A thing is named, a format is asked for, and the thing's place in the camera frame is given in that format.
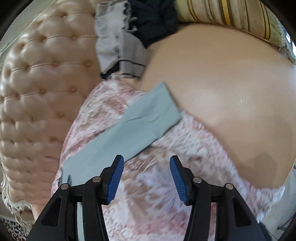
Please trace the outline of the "light blue sweater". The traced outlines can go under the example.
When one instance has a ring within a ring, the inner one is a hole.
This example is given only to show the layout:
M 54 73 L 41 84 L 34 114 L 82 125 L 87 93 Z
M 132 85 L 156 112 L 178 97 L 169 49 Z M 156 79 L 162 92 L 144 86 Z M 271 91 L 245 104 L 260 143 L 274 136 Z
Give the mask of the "light blue sweater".
M 116 155 L 127 161 L 160 139 L 181 119 L 167 87 L 160 83 L 129 106 L 119 122 L 90 140 L 61 168 L 60 183 L 85 183 L 112 164 Z

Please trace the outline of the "tufted peach leather sofa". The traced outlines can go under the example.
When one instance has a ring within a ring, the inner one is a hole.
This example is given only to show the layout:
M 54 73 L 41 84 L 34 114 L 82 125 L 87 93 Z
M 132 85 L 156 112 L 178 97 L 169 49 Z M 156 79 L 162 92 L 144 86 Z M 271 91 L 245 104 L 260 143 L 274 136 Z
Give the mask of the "tufted peach leather sofa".
M 95 55 L 97 1 L 55 1 L 18 20 L 1 69 L 3 199 L 12 213 L 39 215 L 59 165 L 114 121 L 117 99 Z M 177 104 L 216 137 L 240 176 L 283 192 L 295 162 L 295 66 L 263 41 L 232 28 L 189 24 L 152 44 L 140 81 L 165 82 Z

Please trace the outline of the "white carved lattice screen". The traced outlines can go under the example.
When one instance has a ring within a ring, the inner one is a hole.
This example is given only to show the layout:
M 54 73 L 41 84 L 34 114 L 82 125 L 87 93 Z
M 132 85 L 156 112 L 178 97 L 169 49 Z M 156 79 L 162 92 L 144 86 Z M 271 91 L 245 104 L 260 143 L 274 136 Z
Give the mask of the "white carved lattice screen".
M 14 240 L 25 241 L 27 239 L 29 232 L 19 223 L 17 223 L 16 220 L 1 216 L 1 223 L 4 225 Z

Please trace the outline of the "grey garment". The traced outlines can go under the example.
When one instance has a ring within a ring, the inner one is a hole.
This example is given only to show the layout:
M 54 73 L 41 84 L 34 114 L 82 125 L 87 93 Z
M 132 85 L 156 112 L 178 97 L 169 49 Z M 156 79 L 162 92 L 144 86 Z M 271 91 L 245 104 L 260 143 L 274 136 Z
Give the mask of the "grey garment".
M 107 1 L 97 5 L 95 49 L 103 79 L 118 71 L 125 78 L 142 76 L 147 52 L 142 41 L 134 35 L 136 19 L 128 1 Z

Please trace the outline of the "dark navy garment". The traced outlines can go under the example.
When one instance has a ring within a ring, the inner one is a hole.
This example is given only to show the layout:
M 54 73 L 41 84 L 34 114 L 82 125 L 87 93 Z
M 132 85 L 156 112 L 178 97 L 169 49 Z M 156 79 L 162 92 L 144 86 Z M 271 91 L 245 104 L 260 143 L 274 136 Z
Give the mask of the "dark navy garment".
M 128 1 L 132 16 L 137 18 L 134 35 L 142 41 L 145 49 L 177 32 L 178 16 L 174 1 Z

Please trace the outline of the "striped gold cushion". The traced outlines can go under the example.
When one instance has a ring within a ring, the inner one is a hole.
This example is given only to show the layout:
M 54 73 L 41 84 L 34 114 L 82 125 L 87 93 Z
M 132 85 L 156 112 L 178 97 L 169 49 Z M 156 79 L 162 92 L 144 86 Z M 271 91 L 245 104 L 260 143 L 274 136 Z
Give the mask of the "striped gold cushion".
M 280 20 L 261 1 L 186 0 L 176 1 L 183 22 L 224 25 L 247 32 L 277 47 L 294 59 L 291 44 Z

